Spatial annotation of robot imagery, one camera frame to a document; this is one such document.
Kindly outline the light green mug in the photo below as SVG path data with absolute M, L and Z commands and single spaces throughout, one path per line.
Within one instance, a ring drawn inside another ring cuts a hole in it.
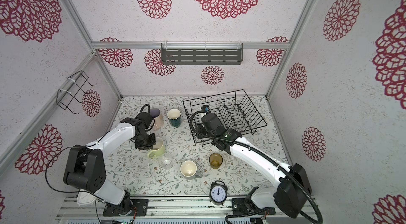
M 152 149 L 147 153 L 147 158 L 158 158 L 165 154 L 165 143 L 162 138 L 157 137 Z

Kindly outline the pink iridescent mug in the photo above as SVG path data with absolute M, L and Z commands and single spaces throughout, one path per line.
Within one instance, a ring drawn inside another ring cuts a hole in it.
M 157 131 L 164 125 L 163 114 L 158 108 L 152 108 L 150 110 L 150 115 L 154 119 L 153 130 Z

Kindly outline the clear glass cup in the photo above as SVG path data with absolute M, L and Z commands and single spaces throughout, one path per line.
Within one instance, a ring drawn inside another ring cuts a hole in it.
M 171 169 L 173 165 L 173 158 L 170 154 L 163 154 L 158 158 L 158 163 L 163 169 Z

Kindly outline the black wire dish rack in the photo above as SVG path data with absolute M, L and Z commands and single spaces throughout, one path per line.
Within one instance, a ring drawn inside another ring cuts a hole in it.
M 197 131 L 202 129 L 202 114 L 190 119 L 197 111 L 207 111 L 217 115 L 226 129 L 232 128 L 241 134 L 254 134 L 267 123 L 245 90 L 240 89 L 217 95 L 209 95 L 183 102 L 188 122 Z

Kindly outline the dark green mug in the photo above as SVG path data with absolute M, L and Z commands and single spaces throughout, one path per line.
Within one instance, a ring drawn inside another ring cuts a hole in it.
M 181 111 L 178 109 L 171 109 L 167 112 L 169 123 L 174 128 L 181 126 Z

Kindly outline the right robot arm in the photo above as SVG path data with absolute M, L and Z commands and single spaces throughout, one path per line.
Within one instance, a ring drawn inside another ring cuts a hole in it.
M 322 223 L 321 212 L 311 197 L 312 189 L 304 167 L 289 165 L 267 155 L 240 132 L 226 129 L 215 113 L 198 111 L 191 115 L 190 120 L 193 121 L 199 114 L 202 115 L 201 123 L 190 125 L 194 134 L 211 139 L 213 146 L 243 160 L 271 183 L 270 188 L 254 189 L 246 198 L 248 205 L 254 205 L 258 212 L 277 207 L 290 218 L 301 215 L 313 224 Z

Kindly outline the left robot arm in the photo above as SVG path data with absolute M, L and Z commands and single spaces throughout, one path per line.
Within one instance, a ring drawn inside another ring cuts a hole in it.
M 133 140 L 138 150 L 149 150 L 156 143 L 149 134 L 154 118 L 140 112 L 135 118 L 125 118 L 101 138 L 87 145 L 75 145 L 68 154 L 63 175 L 66 185 L 90 192 L 104 201 L 116 215 L 130 214 L 133 204 L 128 191 L 117 187 L 106 175 L 105 159 L 124 142 Z

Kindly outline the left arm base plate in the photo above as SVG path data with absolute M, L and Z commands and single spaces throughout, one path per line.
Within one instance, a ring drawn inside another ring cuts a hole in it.
M 143 217 L 147 214 L 148 199 L 130 199 L 120 205 L 106 204 L 103 217 Z

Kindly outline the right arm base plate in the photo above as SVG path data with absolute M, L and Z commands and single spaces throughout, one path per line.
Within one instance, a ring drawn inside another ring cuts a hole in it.
M 252 214 L 260 210 L 254 203 L 251 203 L 246 198 L 233 198 L 232 199 L 232 209 L 233 214 L 236 215 L 244 215 L 244 214 Z M 275 208 L 269 209 L 262 209 L 259 212 L 261 215 L 275 215 L 276 210 Z

